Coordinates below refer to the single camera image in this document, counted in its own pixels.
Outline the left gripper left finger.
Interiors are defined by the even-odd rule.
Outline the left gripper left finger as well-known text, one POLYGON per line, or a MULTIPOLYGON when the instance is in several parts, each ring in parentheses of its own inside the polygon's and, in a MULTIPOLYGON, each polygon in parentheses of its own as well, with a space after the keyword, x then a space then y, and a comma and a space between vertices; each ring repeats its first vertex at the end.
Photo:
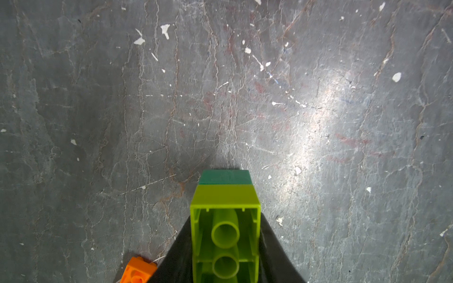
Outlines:
POLYGON ((179 231, 176 240, 148 283, 193 283, 191 218, 179 231))

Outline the lime green long brick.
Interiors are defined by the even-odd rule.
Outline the lime green long brick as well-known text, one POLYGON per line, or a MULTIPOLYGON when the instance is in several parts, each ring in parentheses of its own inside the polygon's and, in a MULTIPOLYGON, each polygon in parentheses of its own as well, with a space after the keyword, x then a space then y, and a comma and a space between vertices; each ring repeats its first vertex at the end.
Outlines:
POLYGON ((198 185, 191 206, 195 283, 256 283, 261 204, 253 185, 198 185))

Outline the dark green lego brick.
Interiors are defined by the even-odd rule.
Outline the dark green lego brick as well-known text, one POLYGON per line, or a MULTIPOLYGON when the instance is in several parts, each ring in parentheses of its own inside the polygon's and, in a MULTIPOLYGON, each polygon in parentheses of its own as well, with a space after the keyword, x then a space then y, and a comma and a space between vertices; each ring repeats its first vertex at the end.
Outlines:
POLYGON ((239 169, 212 169, 204 170, 199 185, 252 185, 248 170, 239 169))

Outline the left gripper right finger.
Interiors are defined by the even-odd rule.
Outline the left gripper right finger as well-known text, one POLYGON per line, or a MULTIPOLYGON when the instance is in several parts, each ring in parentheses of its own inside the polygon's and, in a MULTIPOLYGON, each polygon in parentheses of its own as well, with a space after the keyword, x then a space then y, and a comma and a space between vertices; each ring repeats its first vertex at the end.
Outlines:
POLYGON ((306 283, 283 250, 265 215, 261 214, 259 283, 306 283))

